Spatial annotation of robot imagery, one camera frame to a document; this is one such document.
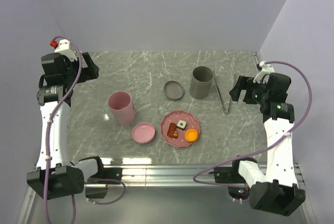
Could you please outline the brown sausage piece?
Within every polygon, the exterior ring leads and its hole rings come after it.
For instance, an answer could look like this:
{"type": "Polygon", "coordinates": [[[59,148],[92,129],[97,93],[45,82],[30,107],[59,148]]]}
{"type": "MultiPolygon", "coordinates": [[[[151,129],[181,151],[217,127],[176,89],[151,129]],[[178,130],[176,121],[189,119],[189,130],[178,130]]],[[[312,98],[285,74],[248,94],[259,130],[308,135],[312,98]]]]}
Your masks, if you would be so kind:
{"type": "Polygon", "coordinates": [[[174,133],[175,133],[175,129],[176,129],[176,124],[175,123],[170,123],[168,131],[167,131],[167,136],[173,138],[174,133]]]}

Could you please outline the sushi roll piece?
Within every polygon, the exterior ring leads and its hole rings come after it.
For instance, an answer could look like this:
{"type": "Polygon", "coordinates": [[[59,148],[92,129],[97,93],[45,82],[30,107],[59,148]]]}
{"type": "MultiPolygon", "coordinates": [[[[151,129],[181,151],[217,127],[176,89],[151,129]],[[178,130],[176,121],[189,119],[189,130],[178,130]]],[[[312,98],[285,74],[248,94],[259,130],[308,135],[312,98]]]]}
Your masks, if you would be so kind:
{"type": "Polygon", "coordinates": [[[176,127],[177,128],[180,128],[180,129],[185,129],[186,128],[186,125],[187,125],[187,122],[184,121],[184,120],[179,120],[176,127]]]}

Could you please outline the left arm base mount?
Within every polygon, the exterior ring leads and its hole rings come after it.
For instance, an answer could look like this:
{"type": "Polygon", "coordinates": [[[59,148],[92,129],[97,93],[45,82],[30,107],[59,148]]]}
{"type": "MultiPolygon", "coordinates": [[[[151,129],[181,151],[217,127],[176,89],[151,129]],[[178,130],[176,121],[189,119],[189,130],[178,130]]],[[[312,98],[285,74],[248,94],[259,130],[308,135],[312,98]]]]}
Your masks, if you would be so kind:
{"type": "Polygon", "coordinates": [[[123,192],[122,168],[104,168],[101,175],[90,177],[85,185],[85,196],[88,199],[111,201],[123,192]]]}

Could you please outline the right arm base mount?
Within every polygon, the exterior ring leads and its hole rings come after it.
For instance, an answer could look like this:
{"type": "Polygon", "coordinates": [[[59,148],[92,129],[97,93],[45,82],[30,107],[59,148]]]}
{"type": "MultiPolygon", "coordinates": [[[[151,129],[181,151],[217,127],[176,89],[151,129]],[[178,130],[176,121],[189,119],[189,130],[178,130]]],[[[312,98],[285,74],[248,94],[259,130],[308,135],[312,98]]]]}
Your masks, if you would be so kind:
{"type": "Polygon", "coordinates": [[[263,182],[265,175],[257,165],[241,164],[238,169],[232,167],[216,167],[209,174],[219,185],[228,185],[228,194],[233,201],[245,202],[249,200],[250,188],[257,182],[263,182]]]}

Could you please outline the metal food tongs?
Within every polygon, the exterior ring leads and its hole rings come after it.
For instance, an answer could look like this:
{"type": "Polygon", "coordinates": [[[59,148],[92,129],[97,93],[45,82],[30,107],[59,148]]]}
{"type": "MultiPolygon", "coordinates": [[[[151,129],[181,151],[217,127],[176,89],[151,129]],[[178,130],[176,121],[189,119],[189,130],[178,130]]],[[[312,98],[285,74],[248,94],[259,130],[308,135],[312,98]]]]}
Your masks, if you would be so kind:
{"type": "Polygon", "coordinates": [[[230,99],[228,107],[226,107],[225,106],[225,102],[224,102],[223,97],[222,97],[222,93],[221,93],[219,85],[218,85],[218,80],[217,80],[217,75],[216,75],[216,71],[215,70],[213,71],[213,79],[214,79],[214,84],[216,86],[216,91],[218,93],[218,96],[219,96],[219,99],[220,99],[220,102],[221,102],[221,105],[222,105],[223,113],[225,115],[228,115],[230,113],[230,110],[231,110],[232,99],[230,99]]]}

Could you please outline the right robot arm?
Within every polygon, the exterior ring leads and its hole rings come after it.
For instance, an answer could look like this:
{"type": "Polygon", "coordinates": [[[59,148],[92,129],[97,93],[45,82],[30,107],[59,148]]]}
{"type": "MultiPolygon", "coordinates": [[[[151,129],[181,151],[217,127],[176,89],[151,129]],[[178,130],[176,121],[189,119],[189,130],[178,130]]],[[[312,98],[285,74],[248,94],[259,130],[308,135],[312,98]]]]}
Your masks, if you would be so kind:
{"type": "Polygon", "coordinates": [[[290,84],[289,76],[278,73],[265,74],[260,80],[239,76],[230,91],[233,101],[238,101],[244,90],[243,102],[260,106],[267,137],[266,171],[261,171],[252,156],[243,157],[233,161],[231,178],[236,182],[245,180],[252,209],[282,216],[290,216],[306,199],[293,166],[294,107],[286,103],[290,84]]]}

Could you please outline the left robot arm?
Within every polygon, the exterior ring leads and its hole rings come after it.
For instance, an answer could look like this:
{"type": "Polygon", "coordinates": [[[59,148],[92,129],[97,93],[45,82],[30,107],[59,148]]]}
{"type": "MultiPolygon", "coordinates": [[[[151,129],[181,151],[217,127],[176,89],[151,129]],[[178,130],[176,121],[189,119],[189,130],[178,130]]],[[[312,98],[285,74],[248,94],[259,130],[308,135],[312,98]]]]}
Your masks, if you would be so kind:
{"type": "Polygon", "coordinates": [[[90,179],[100,183],[105,169],[98,156],[70,162],[67,155],[67,120],[71,109],[70,90],[74,81],[79,83],[99,76],[99,68],[87,52],[82,54],[87,67],[66,55],[50,53],[41,58],[44,74],[39,80],[37,100],[42,116],[41,149],[36,170],[27,173],[28,185],[46,200],[79,194],[90,179]]]}

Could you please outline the small bacon piece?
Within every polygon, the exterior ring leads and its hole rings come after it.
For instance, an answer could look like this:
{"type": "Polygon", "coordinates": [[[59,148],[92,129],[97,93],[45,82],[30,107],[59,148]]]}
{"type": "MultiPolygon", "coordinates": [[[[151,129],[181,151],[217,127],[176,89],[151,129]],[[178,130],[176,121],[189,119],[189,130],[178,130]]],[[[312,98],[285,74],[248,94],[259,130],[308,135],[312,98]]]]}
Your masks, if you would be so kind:
{"type": "Polygon", "coordinates": [[[178,131],[174,131],[171,135],[172,138],[177,139],[178,138],[178,131]]]}

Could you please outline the orange fruit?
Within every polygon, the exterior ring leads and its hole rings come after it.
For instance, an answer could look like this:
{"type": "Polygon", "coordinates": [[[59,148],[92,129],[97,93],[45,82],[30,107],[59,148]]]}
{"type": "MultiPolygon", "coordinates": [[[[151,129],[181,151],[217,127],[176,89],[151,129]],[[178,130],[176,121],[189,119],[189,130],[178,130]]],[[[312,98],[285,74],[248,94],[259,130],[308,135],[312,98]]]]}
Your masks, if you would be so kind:
{"type": "Polygon", "coordinates": [[[185,132],[185,139],[188,141],[188,142],[195,142],[197,139],[198,139],[198,131],[196,129],[188,129],[186,132],[185,132]]]}

